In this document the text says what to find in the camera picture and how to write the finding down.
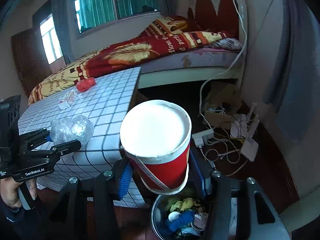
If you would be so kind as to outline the person's left hand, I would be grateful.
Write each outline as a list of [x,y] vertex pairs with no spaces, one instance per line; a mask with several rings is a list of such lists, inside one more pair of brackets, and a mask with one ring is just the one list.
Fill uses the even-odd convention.
[[[21,183],[17,183],[11,177],[1,179],[1,198],[6,206],[9,208],[19,208],[22,203],[18,197],[17,189]],[[33,200],[37,197],[36,179],[31,179],[26,182],[29,193]]]

